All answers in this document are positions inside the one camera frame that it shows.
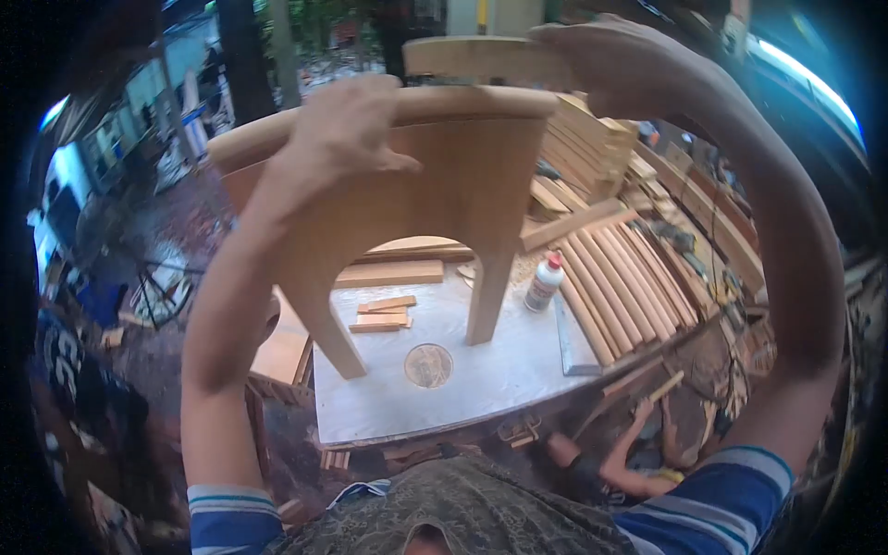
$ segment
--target glue bottle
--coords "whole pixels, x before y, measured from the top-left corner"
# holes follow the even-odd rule
[[[530,282],[524,305],[535,313],[541,312],[549,305],[562,280],[564,270],[561,269],[561,254],[549,252],[546,259],[536,267],[536,275]]]

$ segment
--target blue striped shirt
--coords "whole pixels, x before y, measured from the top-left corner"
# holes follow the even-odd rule
[[[614,515],[614,522],[640,555],[749,555],[792,481],[791,470],[777,455],[730,447],[665,496]],[[258,555],[283,533],[271,497],[260,489],[192,486],[188,505],[194,555]]]
[[[792,486],[792,471],[762,448],[725,448],[665,496],[614,516],[641,555],[749,555]]]

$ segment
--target wooden chair backrest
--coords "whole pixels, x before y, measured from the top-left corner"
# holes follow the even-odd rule
[[[399,90],[389,145],[424,165],[418,175],[370,174],[327,189],[299,209],[274,279],[305,328],[346,379],[366,369],[329,295],[339,273],[377,245],[438,235],[469,246],[480,262],[469,309],[469,345],[493,337],[527,209],[554,95],[507,87]],[[265,160],[298,125],[298,109],[210,141],[210,158],[238,211]]]

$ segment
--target dirt ground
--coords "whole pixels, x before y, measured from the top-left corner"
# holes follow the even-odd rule
[[[200,194],[200,187],[205,194]],[[233,218],[218,179],[210,174],[201,180],[184,179],[159,196],[146,195],[138,199],[134,206],[135,215],[128,225],[127,236],[138,245],[140,252],[146,258],[157,259],[172,246],[187,257],[188,267],[197,269],[209,264]],[[122,279],[131,289],[138,283],[134,271],[126,274],[124,270]],[[193,280],[199,287],[201,275],[195,274]],[[115,371],[148,399],[153,418],[169,431],[169,441],[173,444],[178,440],[175,431],[181,401],[180,357],[193,299],[194,295],[178,317],[160,330],[126,324],[123,344],[107,353]],[[718,326],[714,326],[688,345],[666,354],[670,369],[683,369],[689,380],[697,384],[697,389],[712,392],[713,381],[724,371],[727,348]],[[604,456],[617,435],[630,425],[633,404],[669,377],[663,367],[648,373],[646,383],[638,392],[607,411],[582,435],[580,444],[584,452]],[[594,408],[596,389],[592,386],[560,400],[562,409],[547,415],[543,419],[545,424],[551,429],[574,430]],[[684,448],[699,444],[703,435],[706,418],[701,400],[694,388],[687,385],[673,390],[671,395],[672,413],[679,426],[679,443]],[[386,461],[380,449],[367,448],[352,453],[347,472],[322,471],[320,446],[314,439],[317,422],[313,410],[286,407],[267,400],[264,411],[270,457],[268,486],[278,504],[291,499],[301,501],[306,518],[321,514],[349,483],[389,477],[402,470],[396,462]],[[657,410],[651,416],[651,425],[659,425],[659,418]],[[557,491],[557,469],[541,462],[536,453],[538,449],[533,446],[513,451],[493,433],[498,424],[476,426],[474,431],[445,439],[463,442],[466,438],[465,443],[479,448],[522,479]],[[165,470],[172,477],[179,498],[185,500],[185,481],[180,465],[172,464]]]

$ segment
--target person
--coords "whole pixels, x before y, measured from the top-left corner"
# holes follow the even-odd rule
[[[672,39],[611,16],[529,35],[567,59],[594,114],[684,114],[731,156],[748,184],[767,273],[779,353],[770,376],[715,455],[666,495],[620,514],[531,488],[485,459],[452,456],[384,487],[355,485],[319,519],[284,534],[244,406],[275,259],[293,215],[314,197],[356,174],[421,170],[385,142],[398,80],[341,80],[309,97],[195,299],[181,378],[195,552],[749,553],[768,529],[821,434],[839,376],[844,284],[822,199],[727,73]]]
[[[632,425],[617,437],[600,464],[582,453],[579,446],[560,432],[554,432],[545,439],[552,461],[568,472],[578,500],[601,506],[619,506],[635,505],[651,497],[665,495],[718,451],[721,440],[731,425],[729,417],[719,412],[714,433],[701,446],[694,460],[688,461],[678,446],[678,427],[672,420],[667,395],[662,399],[662,466],[631,470],[627,467],[630,449],[654,409],[655,403],[650,399],[641,400],[635,410]],[[615,494],[616,502],[607,493]]]

